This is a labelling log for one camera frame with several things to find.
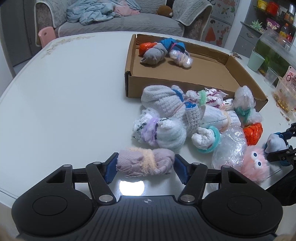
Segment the blue white sock bundle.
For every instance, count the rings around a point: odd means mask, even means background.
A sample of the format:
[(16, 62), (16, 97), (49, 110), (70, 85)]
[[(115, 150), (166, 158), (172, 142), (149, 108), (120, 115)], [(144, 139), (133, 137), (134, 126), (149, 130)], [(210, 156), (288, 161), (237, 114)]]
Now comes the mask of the blue white sock bundle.
[(264, 146), (264, 153), (267, 161), (271, 162), (268, 157), (269, 153), (282, 151), (288, 149), (289, 147), (290, 146), (287, 140), (283, 140), (276, 133), (270, 134)]
[(182, 53), (185, 53), (186, 51), (185, 44), (183, 42), (178, 42), (173, 38), (163, 39), (159, 41), (159, 43), (161, 43), (167, 51), (167, 54), (165, 56), (167, 56), (172, 50), (177, 50)]

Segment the orange plastic bundle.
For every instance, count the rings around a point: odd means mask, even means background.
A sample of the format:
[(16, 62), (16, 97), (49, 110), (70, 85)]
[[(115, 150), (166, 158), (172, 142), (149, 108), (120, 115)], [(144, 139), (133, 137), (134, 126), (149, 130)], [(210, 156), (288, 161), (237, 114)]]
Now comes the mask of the orange plastic bundle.
[(251, 124), (243, 128), (243, 132), (245, 134), (247, 145), (254, 146), (258, 143), (263, 133), (262, 124), (261, 123)]
[(139, 56), (143, 56), (146, 51), (151, 49), (157, 44), (157, 42), (146, 42), (139, 45)]

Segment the lilac sock bundle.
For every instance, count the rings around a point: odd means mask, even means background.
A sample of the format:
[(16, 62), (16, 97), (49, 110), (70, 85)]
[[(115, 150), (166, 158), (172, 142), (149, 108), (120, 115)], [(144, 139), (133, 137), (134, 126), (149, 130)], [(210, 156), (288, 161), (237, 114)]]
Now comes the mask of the lilac sock bundle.
[(165, 175), (170, 173), (174, 162), (172, 150), (134, 147), (119, 152), (116, 169), (130, 178)]

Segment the white teal-tie sock bundle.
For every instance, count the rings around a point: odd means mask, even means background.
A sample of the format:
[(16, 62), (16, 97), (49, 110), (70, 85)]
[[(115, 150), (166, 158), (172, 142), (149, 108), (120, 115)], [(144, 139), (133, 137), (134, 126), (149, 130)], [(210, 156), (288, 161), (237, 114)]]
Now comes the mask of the white teal-tie sock bundle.
[(219, 145), (220, 132), (214, 126), (208, 128), (198, 127), (197, 132), (192, 135), (191, 140), (199, 152), (211, 153)]

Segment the pink fluffy monster toy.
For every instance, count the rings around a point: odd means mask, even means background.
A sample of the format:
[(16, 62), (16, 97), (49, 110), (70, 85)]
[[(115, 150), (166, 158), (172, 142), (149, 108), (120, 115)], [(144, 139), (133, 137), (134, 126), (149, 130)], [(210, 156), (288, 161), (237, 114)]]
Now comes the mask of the pink fluffy monster toy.
[(270, 166), (264, 150), (256, 146), (247, 146), (238, 171), (258, 185), (263, 183), (270, 175)]

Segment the clear plastic bag bundle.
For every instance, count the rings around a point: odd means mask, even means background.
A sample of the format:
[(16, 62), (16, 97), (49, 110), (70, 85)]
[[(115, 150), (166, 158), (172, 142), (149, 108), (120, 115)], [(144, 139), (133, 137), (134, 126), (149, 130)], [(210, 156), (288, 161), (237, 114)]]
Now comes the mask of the clear plastic bag bundle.
[(222, 166), (231, 166), (240, 171), (243, 165), (247, 142), (243, 129), (231, 126), (220, 135), (220, 142), (213, 152), (212, 167), (220, 169)]

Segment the bubble wrap teal-tie bundle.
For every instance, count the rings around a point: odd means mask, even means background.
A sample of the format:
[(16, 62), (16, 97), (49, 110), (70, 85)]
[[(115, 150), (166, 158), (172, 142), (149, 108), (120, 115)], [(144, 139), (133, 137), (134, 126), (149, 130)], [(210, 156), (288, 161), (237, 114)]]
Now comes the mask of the bubble wrap teal-tie bundle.
[(256, 102), (249, 87), (239, 87), (234, 94), (233, 107), (243, 128), (262, 122), (262, 116), (255, 110), (255, 106)]

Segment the white ribbed sock bundle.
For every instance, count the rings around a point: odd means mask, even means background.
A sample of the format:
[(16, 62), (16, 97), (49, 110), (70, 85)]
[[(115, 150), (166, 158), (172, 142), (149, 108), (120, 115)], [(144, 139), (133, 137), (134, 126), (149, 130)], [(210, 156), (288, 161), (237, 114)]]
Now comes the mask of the white ribbed sock bundle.
[(241, 126), (240, 119), (235, 111), (220, 110), (210, 105), (200, 106), (200, 127), (214, 126), (222, 131), (230, 126)]

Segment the white purple-band sock bundle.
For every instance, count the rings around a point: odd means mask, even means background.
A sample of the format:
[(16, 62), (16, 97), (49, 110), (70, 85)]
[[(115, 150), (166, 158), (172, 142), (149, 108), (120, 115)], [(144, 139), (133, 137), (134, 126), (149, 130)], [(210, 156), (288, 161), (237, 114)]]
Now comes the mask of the white purple-band sock bundle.
[(132, 137), (139, 143), (154, 148), (170, 150), (180, 149), (187, 138), (184, 124), (176, 118), (162, 118), (152, 109), (142, 110), (140, 117), (134, 121)]

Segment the large white knit sock bundle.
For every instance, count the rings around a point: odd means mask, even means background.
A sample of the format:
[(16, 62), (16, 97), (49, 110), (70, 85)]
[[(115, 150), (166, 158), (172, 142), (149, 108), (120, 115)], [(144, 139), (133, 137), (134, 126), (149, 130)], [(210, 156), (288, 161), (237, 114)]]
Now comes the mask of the large white knit sock bundle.
[(200, 126), (200, 110), (196, 103), (185, 99), (185, 94), (177, 85), (150, 85), (144, 88), (141, 97), (145, 108), (156, 110), (162, 118), (176, 118), (181, 121), (190, 136)]

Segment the white magenta green-tie bundle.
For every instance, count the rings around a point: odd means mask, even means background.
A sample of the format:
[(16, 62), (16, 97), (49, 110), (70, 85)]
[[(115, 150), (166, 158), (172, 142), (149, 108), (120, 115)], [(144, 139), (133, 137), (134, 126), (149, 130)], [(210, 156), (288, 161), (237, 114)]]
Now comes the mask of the white magenta green-tie bundle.
[(198, 106), (209, 105), (225, 111), (234, 110), (233, 99), (227, 98), (228, 94), (215, 88), (205, 88), (200, 91), (188, 90), (184, 99)]

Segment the pastel striped bundle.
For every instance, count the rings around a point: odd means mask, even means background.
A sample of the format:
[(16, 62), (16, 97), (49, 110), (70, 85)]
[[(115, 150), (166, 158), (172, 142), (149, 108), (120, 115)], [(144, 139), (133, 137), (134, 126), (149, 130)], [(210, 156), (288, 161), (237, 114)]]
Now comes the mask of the pastel striped bundle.
[(171, 50), (170, 58), (174, 61), (174, 63), (182, 68), (188, 69), (193, 64), (193, 59), (190, 57), (188, 52), (181, 52), (178, 50)]

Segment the grey sock bundle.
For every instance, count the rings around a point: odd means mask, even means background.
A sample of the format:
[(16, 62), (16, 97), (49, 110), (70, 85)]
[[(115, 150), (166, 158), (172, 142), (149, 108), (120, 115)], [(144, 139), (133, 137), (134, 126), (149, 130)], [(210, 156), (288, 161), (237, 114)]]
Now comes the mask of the grey sock bundle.
[(164, 45), (162, 43), (158, 43), (144, 53), (140, 63), (146, 65), (157, 65), (165, 59), (167, 53), (168, 51)]

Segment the grey sofa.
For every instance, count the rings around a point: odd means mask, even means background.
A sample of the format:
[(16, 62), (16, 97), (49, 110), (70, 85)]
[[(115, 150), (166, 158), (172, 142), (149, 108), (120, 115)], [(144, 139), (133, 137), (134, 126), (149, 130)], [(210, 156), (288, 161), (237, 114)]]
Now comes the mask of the grey sofa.
[(34, 6), (35, 31), (45, 27), (53, 27), (56, 37), (96, 33), (96, 32), (147, 32), (185, 37), (201, 40), (206, 25), (200, 16), (190, 26), (184, 26), (179, 21), (157, 15), (159, 6), (167, 5), (173, 9), (174, 1), (137, 1), (140, 14), (121, 16), (111, 20), (81, 25), (67, 21), (67, 8), (75, 1), (37, 1)]

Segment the brown plush toy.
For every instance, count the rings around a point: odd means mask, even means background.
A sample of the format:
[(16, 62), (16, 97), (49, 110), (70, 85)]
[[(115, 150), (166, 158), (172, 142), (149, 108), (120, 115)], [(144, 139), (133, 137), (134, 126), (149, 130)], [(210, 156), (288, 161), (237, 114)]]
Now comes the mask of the brown plush toy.
[(157, 10), (157, 15), (172, 18), (173, 17), (173, 10), (171, 7), (169, 7), (167, 5), (162, 5), (162, 6), (159, 6), (159, 8)]

